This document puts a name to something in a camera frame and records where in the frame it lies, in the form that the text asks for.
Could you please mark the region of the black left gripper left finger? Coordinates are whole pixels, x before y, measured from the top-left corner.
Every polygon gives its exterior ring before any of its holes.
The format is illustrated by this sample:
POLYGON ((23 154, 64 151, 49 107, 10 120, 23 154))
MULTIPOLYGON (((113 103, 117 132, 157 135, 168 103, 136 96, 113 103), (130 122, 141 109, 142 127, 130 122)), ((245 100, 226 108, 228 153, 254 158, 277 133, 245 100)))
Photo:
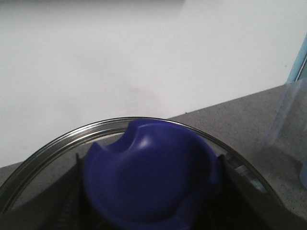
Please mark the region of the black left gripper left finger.
POLYGON ((2 230, 88 230, 94 215, 82 182, 83 158, 34 198, 0 216, 2 230))

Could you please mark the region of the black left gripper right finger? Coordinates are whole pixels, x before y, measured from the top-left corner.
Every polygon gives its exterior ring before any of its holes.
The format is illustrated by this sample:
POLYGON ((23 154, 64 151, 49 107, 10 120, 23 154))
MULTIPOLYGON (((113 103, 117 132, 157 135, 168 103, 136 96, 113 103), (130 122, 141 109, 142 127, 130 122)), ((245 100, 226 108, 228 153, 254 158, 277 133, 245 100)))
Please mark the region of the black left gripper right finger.
POLYGON ((225 156, 222 190, 202 209, 194 230, 305 230, 306 220, 261 192, 230 167, 225 156))

